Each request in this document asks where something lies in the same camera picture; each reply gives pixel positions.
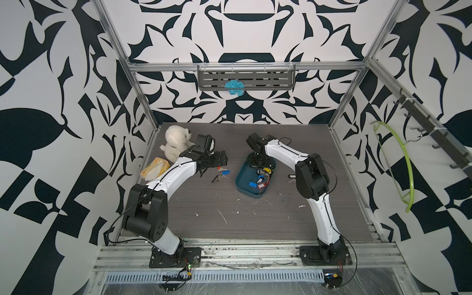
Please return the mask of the yellow tissue pack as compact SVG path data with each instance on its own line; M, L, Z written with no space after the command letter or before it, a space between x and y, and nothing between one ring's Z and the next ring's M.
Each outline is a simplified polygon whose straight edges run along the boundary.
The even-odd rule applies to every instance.
M160 177L170 168L170 163L160 157L156 157L141 173L140 177L145 181L152 181Z

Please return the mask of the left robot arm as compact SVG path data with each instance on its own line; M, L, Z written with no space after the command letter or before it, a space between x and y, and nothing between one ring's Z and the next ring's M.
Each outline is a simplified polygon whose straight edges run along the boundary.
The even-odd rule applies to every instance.
M225 151L215 151L215 139L199 135L195 145L183 151L160 177L131 188L122 228L146 239L168 256L181 256L183 242L168 228L168 201L177 189L197 172L227 165Z

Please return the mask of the grey slotted wall shelf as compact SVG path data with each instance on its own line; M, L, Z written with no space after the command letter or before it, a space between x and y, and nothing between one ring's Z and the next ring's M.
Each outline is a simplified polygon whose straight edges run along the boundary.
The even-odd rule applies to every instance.
M201 65L197 70L197 81L202 91L224 91L230 80L244 83L245 91L251 90L291 90L296 83L294 65Z

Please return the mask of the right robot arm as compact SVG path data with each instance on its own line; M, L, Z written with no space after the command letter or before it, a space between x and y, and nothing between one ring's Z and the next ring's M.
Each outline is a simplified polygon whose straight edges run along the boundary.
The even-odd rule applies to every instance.
M296 188L307 199L317 226L320 256L335 260L345 250L329 200L329 176L321 156L306 154L283 144L272 135L249 135L247 144L255 152L252 163L258 168L275 159L295 172Z

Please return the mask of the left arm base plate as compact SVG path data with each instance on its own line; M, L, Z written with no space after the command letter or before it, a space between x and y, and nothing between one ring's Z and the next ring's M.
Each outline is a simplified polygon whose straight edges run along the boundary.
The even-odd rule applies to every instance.
M157 248L152 249L149 268L184 268L199 266L201 262L202 249L200 247L179 247L175 254L165 254Z

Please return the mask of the teal scrunchie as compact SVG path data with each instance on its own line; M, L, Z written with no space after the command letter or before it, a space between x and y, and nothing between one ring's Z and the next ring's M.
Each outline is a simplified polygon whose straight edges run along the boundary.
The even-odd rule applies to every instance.
M224 85L224 88L231 94L236 95L238 97L244 95L245 93L245 85L243 82L233 79L227 81Z

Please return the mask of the dark wall hook rail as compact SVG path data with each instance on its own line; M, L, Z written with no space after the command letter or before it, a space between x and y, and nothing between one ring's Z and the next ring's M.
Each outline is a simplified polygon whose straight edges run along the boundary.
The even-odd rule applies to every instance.
M432 137L436 143L433 149L442 149L451 158L453 170L461 169L469 179L472 178L471 152L417 98L401 87L395 104L400 104L408 112L406 117L413 118L420 125L420 132Z

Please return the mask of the teal storage box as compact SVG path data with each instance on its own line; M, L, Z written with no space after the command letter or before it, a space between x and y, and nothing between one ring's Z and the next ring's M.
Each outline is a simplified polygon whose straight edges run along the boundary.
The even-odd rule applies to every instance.
M274 158L263 168L251 165L255 153L250 153L245 159L237 177L235 184L237 190L253 199L260 199L268 190L272 175L277 166Z

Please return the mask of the white teddy bear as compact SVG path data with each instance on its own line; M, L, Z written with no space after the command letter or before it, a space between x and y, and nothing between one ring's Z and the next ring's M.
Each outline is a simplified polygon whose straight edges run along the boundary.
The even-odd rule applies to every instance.
M160 150L171 163L175 163L179 155L187 150L193 143L190 141L192 133L189 129L179 125L172 125L165 132L165 145L160 145Z

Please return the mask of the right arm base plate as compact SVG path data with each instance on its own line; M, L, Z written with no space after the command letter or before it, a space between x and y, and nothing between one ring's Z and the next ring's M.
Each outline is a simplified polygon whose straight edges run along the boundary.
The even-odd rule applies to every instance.
M344 244L300 246L299 257L304 266L339 266L339 263L350 266L353 264L349 249Z

